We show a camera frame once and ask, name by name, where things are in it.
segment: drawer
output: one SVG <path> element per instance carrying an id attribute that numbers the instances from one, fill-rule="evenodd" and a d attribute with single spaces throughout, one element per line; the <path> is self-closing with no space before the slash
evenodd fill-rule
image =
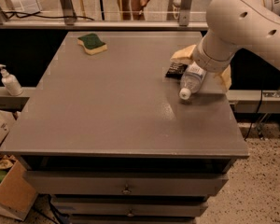
<path id="1" fill-rule="evenodd" d="M 27 171 L 39 193 L 80 195 L 215 196 L 227 175 Z"/>
<path id="2" fill-rule="evenodd" d="M 206 202 L 189 202 L 183 198 L 53 198 L 52 204 L 63 214 L 200 217 Z"/>
<path id="3" fill-rule="evenodd" d="M 94 217 L 70 216 L 72 224 L 196 224 L 195 218 L 185 217 Z"/>

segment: green sponge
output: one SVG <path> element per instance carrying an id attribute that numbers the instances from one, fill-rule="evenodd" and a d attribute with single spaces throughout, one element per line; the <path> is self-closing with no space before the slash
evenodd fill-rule
<path id="1" fill-rule="evenodd" d="M 77 38 L 77 43 L 84 47 L 86 53 L 94 55 L 107 50 L 106 43 L 97 34 L 88 34 Z"/>

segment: white bottle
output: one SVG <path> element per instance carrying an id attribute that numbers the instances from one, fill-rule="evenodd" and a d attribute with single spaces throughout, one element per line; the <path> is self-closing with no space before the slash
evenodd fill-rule
<path id="1" fill-rule="evenodd" d="M 4 64 L 0 64 L 2 83 L 7 88 L 7 91 L 12 96 L 17 96 L 22 94 L 22 87 L 15 76 L 11 75 L 6 69 Z"/>
<path id="2" fill-rule="evenodd" d="M 193 93 L 200 89 L 205 75 L 206 71 L 196 63 L 190 64 L 180 79 L 179 97 L 183 100 L 188 100 Z"/>

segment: gray tabletop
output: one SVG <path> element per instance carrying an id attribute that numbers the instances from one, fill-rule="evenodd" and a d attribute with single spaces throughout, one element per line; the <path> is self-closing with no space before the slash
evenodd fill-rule
<path id="1" fill-rule="evenodd" d="M 211 76 L 188 103 L 165 73 L 197 32 L 97 32 L 87 55 L 69 33 L 0 151 L 16 155 L 247 157 L 227 98 Z"/>

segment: drawer knob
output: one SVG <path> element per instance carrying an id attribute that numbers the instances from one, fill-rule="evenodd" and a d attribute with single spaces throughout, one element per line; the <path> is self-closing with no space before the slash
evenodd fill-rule
<path id="1" fill-rule="evenodd" d="M 133 210 L 130 210 L 130 212 L 127 214 L 128 217 L 134 217 Z"/>
<path id="2" fill-rule="evenodd" d="M 129 190 L 129 186 L 128 185 L 125 186 L 124 190 L 122 191 L 122 194 L 123 195 L 131 194 L 131 191 Z"/>

